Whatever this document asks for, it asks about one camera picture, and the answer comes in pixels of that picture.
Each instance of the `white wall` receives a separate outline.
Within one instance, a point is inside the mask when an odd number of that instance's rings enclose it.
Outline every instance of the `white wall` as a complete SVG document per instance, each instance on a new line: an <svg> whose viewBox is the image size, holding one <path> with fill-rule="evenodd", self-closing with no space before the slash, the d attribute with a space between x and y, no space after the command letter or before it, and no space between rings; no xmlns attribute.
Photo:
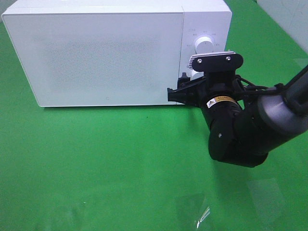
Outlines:
<svg viewBox="0 0 308 231"><path fill-rule="evenodd" d="M257 3L308 53L308 0L257 0Z"/></svg>
<svg viewBox="0 0 308 231"><path fill-rule="evenodd" d="M5 10L12 5L16 0L0 0L0 15L5 12Z"/></svg>

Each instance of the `warning label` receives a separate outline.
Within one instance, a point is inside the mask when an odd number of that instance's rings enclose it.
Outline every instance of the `warning label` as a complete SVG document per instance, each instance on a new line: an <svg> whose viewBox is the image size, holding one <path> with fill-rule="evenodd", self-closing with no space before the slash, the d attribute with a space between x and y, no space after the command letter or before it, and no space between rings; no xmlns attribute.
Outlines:
<svg viewBox="0 0 308 231"><path fill-rule="evenodd" d="M217 97L209 100L206 103L206 105L207 105L208 108L210 108L214 104L216 104L218 102L221 102L221 101L230 101L230 102L236 103L236 101L233 98L229 97L229 96L217 96Z"/></svg>

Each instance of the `green tablecloth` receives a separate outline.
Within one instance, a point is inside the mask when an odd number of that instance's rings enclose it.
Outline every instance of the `green tablecloth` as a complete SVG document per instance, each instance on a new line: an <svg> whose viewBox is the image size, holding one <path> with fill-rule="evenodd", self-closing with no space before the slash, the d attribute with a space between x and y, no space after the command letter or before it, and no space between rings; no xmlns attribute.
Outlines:
<svg viewBox="0 0 308 231"><path fill-rule="evenodd" d="M254 1L227 4L238 74L272 86L308 63ZM182 105L38 107L0 24L1 231L308 230L308 132L256 168L213 161L208 135Z"/></svg>

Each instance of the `white microwave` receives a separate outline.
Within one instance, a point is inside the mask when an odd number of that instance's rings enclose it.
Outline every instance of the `white microwave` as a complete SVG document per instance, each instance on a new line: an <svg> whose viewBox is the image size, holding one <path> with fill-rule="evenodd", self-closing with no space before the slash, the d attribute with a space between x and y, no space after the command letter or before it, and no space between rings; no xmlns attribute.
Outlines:
<svg viewBox="0 0 308 231"><path fill-rule="evenodd" d="M39 106L162 105L196 53L224 51L223 0L18 0L3 22Z"/></svg>

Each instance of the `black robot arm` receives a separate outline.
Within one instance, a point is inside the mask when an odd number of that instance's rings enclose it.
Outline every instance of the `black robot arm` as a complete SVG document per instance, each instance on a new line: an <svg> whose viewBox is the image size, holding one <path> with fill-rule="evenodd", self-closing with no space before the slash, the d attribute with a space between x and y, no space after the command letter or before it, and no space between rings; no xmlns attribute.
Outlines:
<svg viewBox="0 0 308 231"><path fill-rule="evenodd" d="M232 51L193 55L190 68L204 76L190 80L183 73L178 89L167 89L168 100L201 108L214 160L255 167L270 150L308 129L308 66L285 86L266 88L236 75L242 64Z"/></svg>

